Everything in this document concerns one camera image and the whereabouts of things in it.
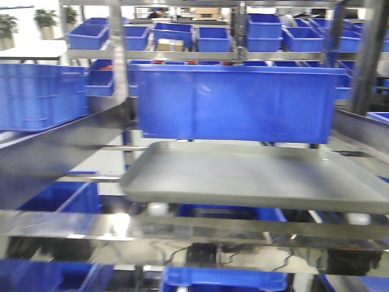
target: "blue plastic crate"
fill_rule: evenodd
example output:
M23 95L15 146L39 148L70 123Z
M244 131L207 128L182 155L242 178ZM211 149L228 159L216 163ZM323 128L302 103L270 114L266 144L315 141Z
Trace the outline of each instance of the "blue plastic crate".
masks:
M328 140L336 86L345 73L156 64L133 64L130 70L137 71L139 127L145 137L319 144Z
M230 52L231 36L227 29L200 27L198 38L199 52Z
M160 292L176 292L177 287L190 287L192 292L258 292L283 291L287 283L284 273L166 267Z
M128 62L127 75L128 75L129 93L131 96L138 96L138 85L137 85L136 72L129 70L130 64L152 64L152 63L153 61L151 60L131 60L130 62Z
M344 68L348 71L349 75L352 75L355 68L355 61L338 61L339 68Z
M323 64L321 64L321 62L319 62L319 61L308 61L308 62L303 62L303 64L305 64L306 66L315 67L315 68L322 68L323 67ZM344 74L344 75L340 76L339 82L338 82L337 87L336 87L336 91L337 91L336 99L337 100L348 99L348 96L349 96L350 90L351 90L352 80L353 80L353 78L348 74Z
M352 24L350 27L350 30L352 30L353 32L357 32L357 33L362 34L363 27L364 27L364 24ZM385 40L389 40L389 30L388 30L387 34L385 35Z
M153 32L156 44L160 38L166 38L168 40L182 40L185 47L193 45L193 27L188 24L156 23Z
M0 260L0 292L104 291L113 266Z
M100 70L103 67L111 66L113 65L113 62L111 59L97 59L91 64L91 67L89 67L90 71L93 70Z
M126 50L145 50L150 29L147 26L125 26L124 39Z
M114 93L114 73L106 70L89 72L85 86L87 96L112 96Z
M265 61L244 61L245 66L267 66Z
M280 38L247 38L249 52L276 52L281 47Z
M198 65L222 65L222 61L198 61Z
M55 182L18 210L98 214L102 204L95 182Z
M389 113L384 111L371 111L367 113L367 116L379 120L380 122L389 123Z
M350 30L344 30L340 37L339 52L358 52L361 35Z
M294 18L294 26L286 26L286 27L311 27L311 24L302 18Z
M100 50L108 36L108 27L91 24L82 24L67 33L70 48L79 50Z
M88 114L85 68L0 64L0 130L43 131Z
M324 38L310 27L283 29L284 46L291 52L321 52Z
M274 14L248 14L249 38L279 38L282 34L282 23Z
M123 17L123 25L128 24L128 19ZM90 24L90 25L96 25L96 26L109 26L109 18L107 17L92 17L89 19L86 19L83 24Z
M310 18L309 22L312 24L313 27L316 27L317 29L322 29L322 30L329 29L332 26L331 19Z

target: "metal tray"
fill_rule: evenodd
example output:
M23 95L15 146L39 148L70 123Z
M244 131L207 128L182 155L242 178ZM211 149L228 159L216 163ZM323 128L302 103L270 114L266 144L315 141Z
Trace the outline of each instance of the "metal tray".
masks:
M323 150L156 142L120 185L138 202L389 214L389 184Z

